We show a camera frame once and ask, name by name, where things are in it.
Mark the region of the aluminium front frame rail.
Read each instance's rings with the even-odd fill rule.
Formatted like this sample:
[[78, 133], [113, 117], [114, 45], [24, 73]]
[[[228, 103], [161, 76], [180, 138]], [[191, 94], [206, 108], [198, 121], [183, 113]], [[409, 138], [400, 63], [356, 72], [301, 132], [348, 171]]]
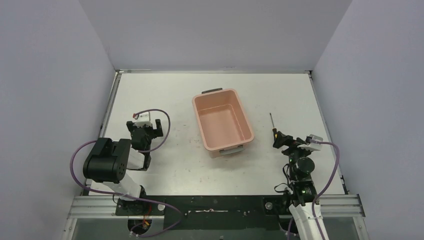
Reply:
[[[265, 202], [260, 197], [259, 200], [254, 200], [254, 206], [244, 207], [241, 210], [236, 209], [236, 212], [244, 214], [250, 214], [254, 211], [258, 212], [259, 210], [265, 209]], [[319, 198], [320, 209], [322, 217], [328, 218], [349, 218], [349, 217], [365, 217], [365, 211], [362, 207], [361, 199], [359, 195], [354, 194], [328, 194], [322, 195]], [[187, 216], [191, 212], [196, 213], [227, 213], [230, 212], [230, 209], [219, 209], [218, 206], [201, 206], [199, 210], [187, 210], [183, 211], [183, 207], [177, 207], [177, 203], [169, 203], [170, 205], [176, 207]], [[119, 213], [116, 215], [118, 205], [113, 202], [112, 196], [106, 195], [92, 195], [92, 196], [77, 196], [73, 199], [72, 205], [70, 207], [67, 219], [138, 219], [142, 220], [143, 215], [141, 213], [130, 214], [130, 213]], [[159, 212], [158, 207], [152, 207], [152, 212], [146, 217], [146, 219], [163, 219], [165, 216], [165, 210]]]

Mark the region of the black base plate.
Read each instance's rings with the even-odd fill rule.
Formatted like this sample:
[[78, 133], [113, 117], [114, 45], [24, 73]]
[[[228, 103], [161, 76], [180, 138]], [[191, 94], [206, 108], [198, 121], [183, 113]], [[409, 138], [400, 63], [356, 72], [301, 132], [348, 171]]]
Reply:
[[150, 202], [113, 198], [115, 215], [129, 217], [128, 228], [146, 221], [171, 230], [286, 230], [290, 223], [284, 195], [150, 195]]

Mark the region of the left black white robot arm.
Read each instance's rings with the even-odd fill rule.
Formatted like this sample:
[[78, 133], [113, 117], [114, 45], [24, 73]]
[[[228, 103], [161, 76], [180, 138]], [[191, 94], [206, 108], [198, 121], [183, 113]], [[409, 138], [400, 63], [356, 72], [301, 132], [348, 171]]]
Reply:
[[149, 168], [152, 140], [164, 136], [160, 119], [155, 120], [155, 126], [149, 118], [127, 121], [130, 138], [119, 141], [98, 138], [83, 165], [83, 175], [87, 179], [121, 194], [119, 198], [129, 201], [129, 210], [137, 216], [147, 212], [149, 202], [143, 198], [146, 195], [144, 187], [136, 183], [127, 171], [147, 171]]

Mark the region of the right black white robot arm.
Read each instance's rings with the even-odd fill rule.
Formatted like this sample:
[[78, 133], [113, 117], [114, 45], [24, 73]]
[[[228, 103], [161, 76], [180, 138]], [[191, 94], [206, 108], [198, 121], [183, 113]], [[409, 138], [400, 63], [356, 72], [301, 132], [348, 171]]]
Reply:
[[297, 232], [302, 240], [324, 240], [328, 237], [325, 227], [321, 226], [323, 218], [321, 206], [315, 200], [318, 195], [311, 173], [315, 170], [315, 163], [309, 157], [314, 151], [320, 151], [322, 146], [317, 142], [323, 141], [322, 137], [309, 135], [305, 139], [294, 138], [283, 134], [275, 127], [273, 132], [273, 147], [282, 150], [281, 153], [288, 157], [286, 170], [283, 173], [287, 179], [287, 197], [282, 199], [282, 209], [293, 216]]

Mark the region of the black yellow screwdriver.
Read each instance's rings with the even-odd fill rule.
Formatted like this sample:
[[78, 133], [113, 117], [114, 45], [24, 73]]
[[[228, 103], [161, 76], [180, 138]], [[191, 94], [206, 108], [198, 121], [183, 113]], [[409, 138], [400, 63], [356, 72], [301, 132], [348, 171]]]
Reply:
[[271, 112], [269, 113], [269, 116], [270, 116], [271, 125], [272, 125], [273, 139], [275, 140], [277, 138], [278, 131], [277, 131], [277, 128], [275, 127], [274, 119]]

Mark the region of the pink plastic bin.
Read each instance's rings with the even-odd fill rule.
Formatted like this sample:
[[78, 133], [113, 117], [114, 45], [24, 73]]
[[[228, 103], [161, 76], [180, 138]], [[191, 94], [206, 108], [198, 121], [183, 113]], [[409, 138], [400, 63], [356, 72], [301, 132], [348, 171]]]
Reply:
[[214, 88], [192, 98], [204, 148], [211, 158], [243, 151], [255, 134], [235, 89]]

